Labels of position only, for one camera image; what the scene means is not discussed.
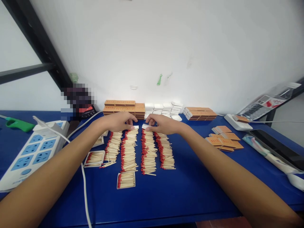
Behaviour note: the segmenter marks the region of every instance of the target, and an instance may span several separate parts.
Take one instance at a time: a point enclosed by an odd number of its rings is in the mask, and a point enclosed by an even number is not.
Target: white power strip
[[[253,129],[252,126],[247,123],[235,121],[232,114],[227,114],[224,118],[234,127],[235,130],[250,131]]]
[[[57,123],[63,130],[62,134],[66,136],[70,126],[67,121],[52,121],[47,124],[50,123]],[[60,136],[45,139],[33,132],[0,180],[0,192],[10,192],[17,187],[61,150],[64,143],[65,140]]]

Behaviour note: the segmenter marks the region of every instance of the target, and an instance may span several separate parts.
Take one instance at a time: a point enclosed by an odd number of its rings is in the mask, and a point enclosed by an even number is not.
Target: white cable
[[[33,116],[34,120],[37,121],[37,123],[40,125],[40,126],[44,126],[48,129],[50,129],[52,132],[58,134],[59,136],[61,136],[62,138],[64,138],[68,143],[70,143],[71,141],[68,140],[63,134],[53,130],[52,128],[50,128],[45,122],[43,122],[42,120],[38,119],[36,116]],[[88,225],[89,225],[89,228],[92,228],[92,224],[91,224],[91,220],[90,220],[90,215],[89,215],[89,208],[88,208],[88,199],[87,199],[87,196],[86,196],[86,175],[85,175],[85,170],[83,168],[83,164],[81,163],[81,171],[82,171],[82,177],[83,177],[83,191],[84,191],[84,197],[85,197],[85,215],[86,215],[86,219],[87,219],[87,222],[88,222]]]
[[[251,123],[276,123],[276,122],[283,122],[283,123],[302,123],[304,122],[298,122],[298,121],[249,121]]]
[[[72,136],[72,134],[74,134],[75,132],[77,132],[80,128],[82,128],[84,125],[86,125],[93,117],[95,117],[99,113],[101,113],[101,111],[97,112],[90,119],[88,119],[87,121],[85,121],[80,127],[78,127],[75,131],[73,131],[67,138],[70,138]]]

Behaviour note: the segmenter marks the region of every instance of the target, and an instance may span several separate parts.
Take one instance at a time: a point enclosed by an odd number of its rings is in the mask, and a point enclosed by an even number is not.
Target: green mark
[[[158,83],[157,83],[158,86],[161,85],[161,80],[162,80],[162,74],[160,74],[160,76],[159,76],[159,80],[158,80]]]

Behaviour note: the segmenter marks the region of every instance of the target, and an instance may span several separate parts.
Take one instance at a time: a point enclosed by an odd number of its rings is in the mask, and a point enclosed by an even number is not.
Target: pile of matches
[[[117,189],[135,187],[135,171],[119,173],[117,176]]]
[[[155,148],[154,145],[153,132],[142,130],[142,174],[156,176],[156,174],[152,174],[156,171],[156,151],[157,148]]]
[[[99,150],[99,151],[91,151],[88,153],[85,159],[84,168],[88,167],[101,167],[103,161],[105,158],[105,151]]]
[[[121,172],[135,171],[138,165],[135,162],[135,146],[138,129],[127,130],[121,144]]]
[[[156,137],[156,142],[158,145],[160,158],[161,158],[161,168],[163,169],[176,169],[174,168],[174,158],[172,154],[171,143],[168,141],[167,135],[162,133],[154,133]]]
[[[113,165],[116,163],[117,155],[119,154],[119,148],[121,143],[121,137],[123,132],[111,132],[110,138],[105,148],[105,157],[104,161],[108,161],[102,166],[102,168]]]

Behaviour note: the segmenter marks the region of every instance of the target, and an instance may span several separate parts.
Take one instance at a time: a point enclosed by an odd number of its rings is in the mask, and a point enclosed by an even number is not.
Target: scissors handle
[[[6,122],[6,126],[9,128],[19,128],[20,130],[22,130],[24,132],[29,132],[35,127],[34,124],[27,123],[27,122],[24,122],[22,120],[18,120],[15,118],[6,117],[5,119],[8,120]]]

